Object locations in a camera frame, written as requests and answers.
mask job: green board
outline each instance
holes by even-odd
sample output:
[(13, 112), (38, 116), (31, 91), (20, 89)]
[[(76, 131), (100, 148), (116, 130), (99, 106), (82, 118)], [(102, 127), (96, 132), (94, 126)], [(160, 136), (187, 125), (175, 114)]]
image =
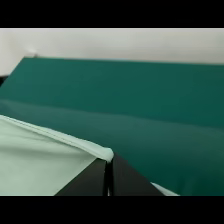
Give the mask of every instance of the green board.
[(0, 114), (110, 147), (180, 195), (224, 195), (224, 66), (25, 58)]

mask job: white cloth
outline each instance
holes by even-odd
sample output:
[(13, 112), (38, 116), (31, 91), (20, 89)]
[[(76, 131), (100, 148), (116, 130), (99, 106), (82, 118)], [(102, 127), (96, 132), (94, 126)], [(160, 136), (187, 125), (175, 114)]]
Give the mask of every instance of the white cloth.
[(0, 195), (55, 195), (96, 158), (113, 151), (0, 115)]

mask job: white background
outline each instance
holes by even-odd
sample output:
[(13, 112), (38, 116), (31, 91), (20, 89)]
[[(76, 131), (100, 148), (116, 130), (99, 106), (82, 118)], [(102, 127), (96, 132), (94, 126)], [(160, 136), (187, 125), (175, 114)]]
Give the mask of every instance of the white background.
[(0, 29), (0, 75), (28, 52), (60, 58), (224, 63), (224, 29)]

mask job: light green fabric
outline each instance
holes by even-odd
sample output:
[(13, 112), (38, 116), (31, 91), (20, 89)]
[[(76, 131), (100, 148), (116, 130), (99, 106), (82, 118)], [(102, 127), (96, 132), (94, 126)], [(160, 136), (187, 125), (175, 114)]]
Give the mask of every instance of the light green fabric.
[(96, 158), (113, 152), (0, 115), (0, 195), (55, 195)]

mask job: green table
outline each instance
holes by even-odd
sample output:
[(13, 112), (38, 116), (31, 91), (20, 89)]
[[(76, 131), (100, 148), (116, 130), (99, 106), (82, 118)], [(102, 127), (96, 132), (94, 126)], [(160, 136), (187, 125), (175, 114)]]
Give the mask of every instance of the green table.
[(224, 195), (224, 66), (24, 58), (0, 114), (110, 147), (180, 195)]

